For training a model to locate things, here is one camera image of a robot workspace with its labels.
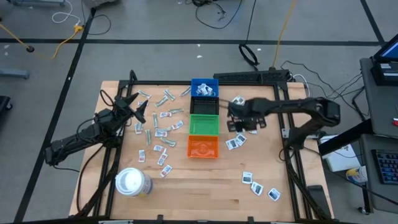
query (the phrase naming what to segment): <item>wooden tabletop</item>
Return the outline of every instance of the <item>wooden tabletop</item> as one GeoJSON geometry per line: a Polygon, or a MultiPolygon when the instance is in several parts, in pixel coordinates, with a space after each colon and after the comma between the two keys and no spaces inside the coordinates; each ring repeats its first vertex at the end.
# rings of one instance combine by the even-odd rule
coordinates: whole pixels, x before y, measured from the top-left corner
{"type": "MultiPolygon", "coordinates": [[[[305,98],[302,83],[288,83],[291,99],[305,98]]],[[[117,93],[118,82],[103,82],[101,89],[110,96],[117,93]]],[[[253,216],[255,221],[294,221],[292,202],[287,181],[287,171],[284,162],[278,158],[282,149],[279,121],[276,114],[266,117],[267,127],[258,129],[258,134],[246,133],[247,141],[243,146],[229,151],[225,141],[235,138],[236,133],[228,132],[228,120],[225,108],[220,108],[220,135],[219,158],[194,159],[187,157],[187,144],[189,133],[190,95],[178,96],[187,89],[182,85],[134,85],[132,92],[143,90],[152,95],[149,106],[145,111],[146,123],[144,130],[150,129],[152,144],[146,146],[145,132],[135,134],[133,125],[126,128],[119,171],[127,167],[135,167],[148,174],[153,182],[154,189],[146,197],[127,197],[115,190],[112,219],[141,219],[155,220],[157,215],[163,215],[164,220],[219,220],[219,221],[245,221],[248,216],[253,216]],[[167,101],[159,108],[155,103],[163,97],[163,91],[169,89],[177,97],[175,101],[167,101]],[[183,113],[175,113],[171,118],[159,118],[160,112],[169,109],[183,108],[183,113]],[[167,139],[177,141],[175,147],[169,147],[154,137],[152,113],[158,114],[160,128],[169,127],[182,120],[184,125],[177,130],[169,132],[167,139]],[[156,144],[167,148],[169,155],[165,165],[171,165],[173,170],[167,177],[161,178],[160,171],[163,167],[157,165],[160,153],[153,151],[156,144]],[[138,150],[145,149],[145,163],[138,163],[138,150]],[[253,173],[254,181],[264,186],[261,196],[255,195],[250,185],[242,184],[242,173],[253,173]],[[270,189],[276,188],[280,199],[276,202],[267,195],[270,189]]],[[[237,94],[245,99],[253,97],[266,97],[274,100],[273,87],[268,86],[220,86],[220,98],[232,100],[237,94]]],[[[138,101],[146,98],[138,96],[131,107],[137,107],[138,101]]],[[[107,108],[99,97],[96,112],[107,108]]],[[[294,114],[296,126],[301,126],[310,119],[307,114],[294,114]]],[[[306,140],[305,146],[318,150],[315,141],[306,140]]],[[[99,148],[100,145],[85,150],[83,164],[99,148]]],[[[98,187],[105,150],[103,149],[87,165],[81,180],[80,206],[90,199],[98,187]]],[[[305,180],[307,185],[320,184],[325,190],[326,199],[333,216],[328,187],[321,159],[318,155],[307,150],[300,151],[305,180]]],[[[296,188],[300,216],[305,217],[302,204],[302,195],[296,188]]],[[[108,189],[103,194],[100,214],[104,214],[108,189]]],[[[70,209],[70,214],[76,214],[76,191],[70,209]]]]}

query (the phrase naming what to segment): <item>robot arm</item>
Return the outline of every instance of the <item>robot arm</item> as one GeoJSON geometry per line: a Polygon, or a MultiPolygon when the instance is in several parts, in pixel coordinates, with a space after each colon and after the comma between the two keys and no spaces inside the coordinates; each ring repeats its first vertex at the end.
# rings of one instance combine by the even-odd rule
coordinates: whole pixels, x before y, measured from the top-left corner
{"type": "Polygon", "coordinates": [[[130,118],[136,117],[141,123],[145,123],[144,111],[147,101],[136,111],[129,106],[137,95],[138,93],[135,93],[125,98],[115,99],[112,110],[104,109],[95,114],[93,119],[87,120],[93,120],[93,124],[74,135],[51,142],[51,145],[44,151],[45,163],[55,166],[64,161],[70,154],[98,143],[103,143],[105,147],[115,147],[118,144],[116,138],[118,131],[130,118]]]}
{"type": "Polygon", "coordinates": [[[306,113],[311,120],[303,126],[290,127],[287,146],[303,149],[304,140],[308,135],[316,133],[324,126],[334,127],[340,123],[339,104],[324,98],[306,98],[304,100],[271,101],[267,98],[253,98],[244,105],[228,103],[227,122],[229,131],[246,131],[257,129],[257,120],[264,119],[271,113],[306,113]]]}

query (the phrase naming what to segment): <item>table leg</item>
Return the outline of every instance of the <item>table leg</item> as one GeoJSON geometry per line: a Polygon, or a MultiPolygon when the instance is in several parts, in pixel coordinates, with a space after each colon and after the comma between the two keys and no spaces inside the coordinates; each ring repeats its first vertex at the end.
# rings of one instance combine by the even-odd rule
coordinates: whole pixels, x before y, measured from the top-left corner
{"type": "Polygon", "coordinates": [[[359,139],[362,134],[373,134],[372,121],[367,119],[359,125],[337,135],[333,139],[318,146],[321,156],[329,154],[347,144],[359,139]]]}
{"type": "Polygon", "coordinates": [[[364,215],[369,215],[370,213],[373,213],[373,208],[371,206],[369,193],[367,190],[362,189],[362,194],[363,194],[364,207],[359,207],[358,211],[364,215]]]}

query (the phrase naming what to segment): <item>plastic bin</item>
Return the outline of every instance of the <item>plastic bin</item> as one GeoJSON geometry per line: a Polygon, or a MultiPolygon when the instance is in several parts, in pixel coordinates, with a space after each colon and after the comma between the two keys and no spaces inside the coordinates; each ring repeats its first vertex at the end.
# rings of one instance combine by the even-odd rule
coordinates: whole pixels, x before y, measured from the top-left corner
{"type": "Polygon", "coordinates": [[[218,158],[218,136],[189,136],[188,157],[218,158]]]}
{"type": "Polygon", "coordinates": [[[193,78],[191,81],[191,96],[197,97],[218,97],[218,79],[213,78],[193,78]],[[202,96],[198,95],[197,89],[202,83],[208,85],[213,89],[215,96],[202,96]]]}
{"type": "Polygon", "coordinates": [[[189,134],[217,136],[220,133],[218,115],[191,114],[189,134]]]}
{"type": "Polygon", "coordinates": [[[191,96],[190,114],[218,115],[219,108],[220,102],[218,98],[191,96]]]}

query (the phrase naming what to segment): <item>computer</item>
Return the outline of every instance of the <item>computer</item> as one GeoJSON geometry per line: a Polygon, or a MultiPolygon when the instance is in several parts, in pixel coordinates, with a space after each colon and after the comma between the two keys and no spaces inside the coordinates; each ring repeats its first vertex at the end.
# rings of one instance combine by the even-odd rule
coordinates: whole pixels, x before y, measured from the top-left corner
{"type": "Polygon", "coordinates": [[[377,85],[398,86],[398,34],[373,57],[373,78],[377,85]]]}

